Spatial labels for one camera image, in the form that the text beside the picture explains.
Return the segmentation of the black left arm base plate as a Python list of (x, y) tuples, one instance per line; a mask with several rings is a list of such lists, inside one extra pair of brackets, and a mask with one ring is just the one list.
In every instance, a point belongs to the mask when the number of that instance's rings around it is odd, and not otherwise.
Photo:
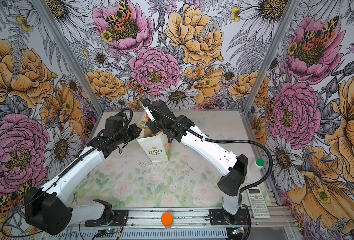
[(128, 210), (104, 210), (97, 220), (88, 220), (86, 227), (125, 227), (128, 220)]

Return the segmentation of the orange snack packet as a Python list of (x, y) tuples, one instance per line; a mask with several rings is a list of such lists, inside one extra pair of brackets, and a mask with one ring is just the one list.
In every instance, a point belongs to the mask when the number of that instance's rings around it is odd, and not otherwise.
[(142, 115), (142, 117), (140, 118), (140, 121), (139, 121), (139, 127), (140, 127), (140, 129), (146, 130), (146, 129), (149, 128), (148, 125), (147, 125), (148, 119), (149, 119), (148, 114), (147, 114), (147, 113), (144, 113), (144, 114)]

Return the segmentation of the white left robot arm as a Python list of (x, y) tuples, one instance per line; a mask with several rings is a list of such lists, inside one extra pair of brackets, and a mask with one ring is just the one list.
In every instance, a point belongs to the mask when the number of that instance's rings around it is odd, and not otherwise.
[(77, 185), (115, 150), (122, 151), (140, 136), (141, 128), (123, 114), (111, 116), (99, 132), (69, 166), (40, 188), (29, 189), (24, 197), (25, 222), (50, 235), (57, 235), (69, 225), (97, 222), (108, 225), (113, 220), (112, 205), (94, 200), (87, 205), (66, 205)]

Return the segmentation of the white paper bag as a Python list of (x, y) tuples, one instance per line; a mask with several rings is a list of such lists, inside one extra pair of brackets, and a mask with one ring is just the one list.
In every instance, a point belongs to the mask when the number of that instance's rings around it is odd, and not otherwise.
[(149, 129), (143, 129), (137, 142), (152, 163), (169, 161), (171, 146), (167, 135), (163, 132), (153, 134)]

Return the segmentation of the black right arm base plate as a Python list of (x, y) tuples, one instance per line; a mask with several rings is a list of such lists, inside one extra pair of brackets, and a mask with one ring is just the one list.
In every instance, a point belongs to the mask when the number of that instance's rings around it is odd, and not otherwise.
[(212, 226), (245, 226), (250, 223), (250, 215), (246, 208), (239, 208), (235, 215), (223, 208), (209, 209), (209, 221)]

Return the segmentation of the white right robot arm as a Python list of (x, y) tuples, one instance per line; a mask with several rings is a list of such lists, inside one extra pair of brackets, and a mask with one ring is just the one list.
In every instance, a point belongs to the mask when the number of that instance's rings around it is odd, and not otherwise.
[(176, 117), (163, 101), (152, 103), (141, 98), (141, 103), (148, 115), (147, 126), (152, 133), (161, 131), (168, 139), (190, 147), (222, 174), (218, 187), (224, 193), (223, 218), (234, 225), (240, 208), (239, 189), (245, 181), (248, 158), (245, 155), (236, 156), (210, 142), (192, 120), (184, 115)]

